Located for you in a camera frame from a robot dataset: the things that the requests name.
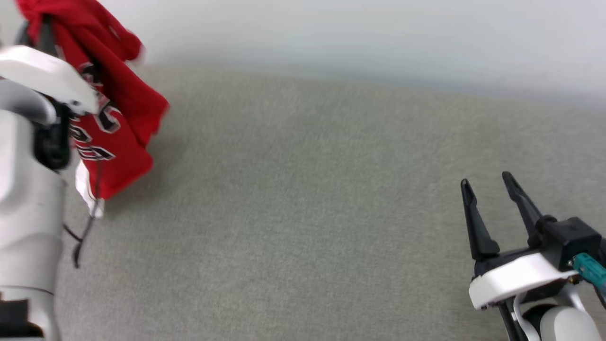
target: gray carpet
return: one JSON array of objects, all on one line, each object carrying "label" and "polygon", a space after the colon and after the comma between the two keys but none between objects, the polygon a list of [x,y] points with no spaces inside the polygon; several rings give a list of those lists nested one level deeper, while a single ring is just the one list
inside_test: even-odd
[{"label": "gray carpet", "polygon": [[[172,110],[150,146],[155,168],[108,203],[80,270],[65,236],[65,340],[507,340],[499,312],[468,298],[460,180],[502,249],[525,244],[504,170],[543,213],[606,233],[601,113],[218,69],[141,73]],[[82,231],[86,214],[70,188],[67,222]]]}]

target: white wall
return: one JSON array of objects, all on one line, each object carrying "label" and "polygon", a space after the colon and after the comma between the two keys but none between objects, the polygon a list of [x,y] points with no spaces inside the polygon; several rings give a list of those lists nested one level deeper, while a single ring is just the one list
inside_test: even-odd
[{"label": "white wall", "polygon": [[221,63],[606,104],[603,0],[101,3],[143,40],[148,62]]}]

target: white robotic arm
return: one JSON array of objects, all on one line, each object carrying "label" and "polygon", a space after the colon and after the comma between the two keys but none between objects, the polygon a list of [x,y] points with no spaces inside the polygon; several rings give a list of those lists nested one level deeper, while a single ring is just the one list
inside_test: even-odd
[{"label": "white robotic arm", "polygon": [[96,113],[97,99],[68,63],[26,46],[0,49],[0,77],[0,339],[57,341],[65,189],[57,167],[68,159],[48,154],[53,139],[68,147],[69,116]]}]

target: red cloth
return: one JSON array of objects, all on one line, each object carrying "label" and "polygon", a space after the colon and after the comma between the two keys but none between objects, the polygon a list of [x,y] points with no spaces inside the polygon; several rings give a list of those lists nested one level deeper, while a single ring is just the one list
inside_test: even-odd
[{"label": "red cloth", "polygon": [[96,160],[102,160],[101,192],[95,197],[109,199],[152,168],[145,148],[168,109],[167,100],[124,64],[139,56],[141,42],[96,0],[16,3],[30,22],[34,43],[42,16],[51,16],[59,57],[98,90],[100,112],[72,121],[72,131],[93,189]]}]

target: teal connector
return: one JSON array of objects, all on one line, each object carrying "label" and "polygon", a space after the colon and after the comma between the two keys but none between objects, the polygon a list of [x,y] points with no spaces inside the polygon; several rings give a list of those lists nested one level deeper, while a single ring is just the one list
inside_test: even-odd
[{"label": "teal connector", "polygon": [[572,267],[581,277],[595,285],[603,294],[606,294],[606,269],[592,256],[581,253],[573,258]]}]

